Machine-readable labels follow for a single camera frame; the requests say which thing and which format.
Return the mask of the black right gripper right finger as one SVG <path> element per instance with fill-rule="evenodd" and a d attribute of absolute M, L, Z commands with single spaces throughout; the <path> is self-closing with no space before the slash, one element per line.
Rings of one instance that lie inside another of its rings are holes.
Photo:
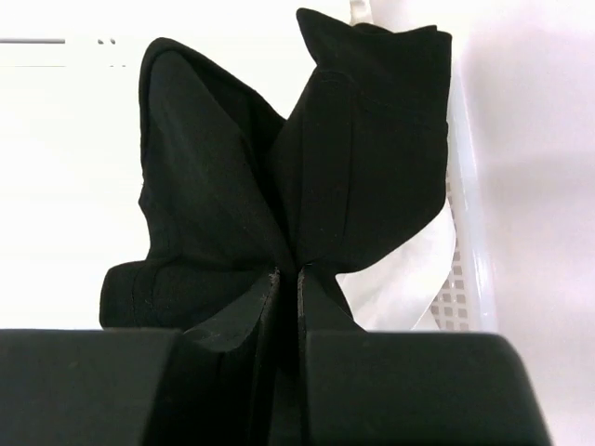
<path fill-rule="evenodd" d="M 522 360 L 502 336 L 368 333 L 313 269 L 297 283 L 307 445 L 548 445 Z"/>

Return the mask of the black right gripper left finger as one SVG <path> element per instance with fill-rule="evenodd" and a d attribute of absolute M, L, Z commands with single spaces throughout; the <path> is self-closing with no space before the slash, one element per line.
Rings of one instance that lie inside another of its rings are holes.
<path fill-rule="evenodd" d="M 187 332 L 5 330 L 5 445 L 246 445 L 279 275 Z"/>

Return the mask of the black skirt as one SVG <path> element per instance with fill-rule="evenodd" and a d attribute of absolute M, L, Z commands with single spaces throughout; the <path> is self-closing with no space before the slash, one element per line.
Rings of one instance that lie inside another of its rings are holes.
<path fill-rule="evenodd" d="M 446 199 L 452 37 L 393 33 L 302 8 L 314 69 L 289 116 L 177 41 L 139 77 L 142 261 L 111 268 L 103 327 L 187 330 L 259 278 L 371 266 Z"/>

